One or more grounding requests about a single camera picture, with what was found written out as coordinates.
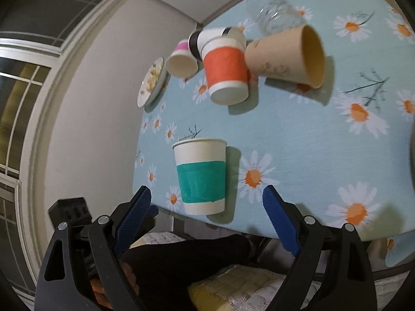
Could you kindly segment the person's left hand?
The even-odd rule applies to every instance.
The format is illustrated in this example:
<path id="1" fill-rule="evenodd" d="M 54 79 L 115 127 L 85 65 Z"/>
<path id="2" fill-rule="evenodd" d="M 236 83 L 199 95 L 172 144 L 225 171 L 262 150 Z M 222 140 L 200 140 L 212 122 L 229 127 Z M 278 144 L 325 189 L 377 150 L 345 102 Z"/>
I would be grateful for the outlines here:
<path id="1" fill-rule="evenodd" d="M 139 294 L 139 287 L 136 284 L 136 277 L 133 274 L 132 268 L 127 263 L 121 263 L 121 267 L 127 277 L 128 282 L 132 286 L 134 292 L 136 295 Z M 103 287 L 103 284 L 101 283 L 100 279 L 92 279 L 90 281 L 92 285 L 92 290 L 94 292 L 94 295 L 98 301 L 99 304 L 111 308 L 110 301 L 108 300 L 108 297 L 106 295 L 105 289 Z"/>

